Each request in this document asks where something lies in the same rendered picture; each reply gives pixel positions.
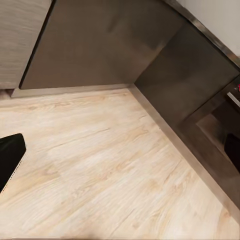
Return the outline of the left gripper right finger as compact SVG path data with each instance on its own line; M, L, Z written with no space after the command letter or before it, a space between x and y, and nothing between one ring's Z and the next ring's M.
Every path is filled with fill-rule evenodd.
M240 173L240 135L235 133L228 133L224 151Z

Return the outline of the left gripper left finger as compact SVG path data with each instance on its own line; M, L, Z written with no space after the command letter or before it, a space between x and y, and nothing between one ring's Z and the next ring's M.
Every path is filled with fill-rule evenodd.
M26 152L21 133L0 138L0 193Z

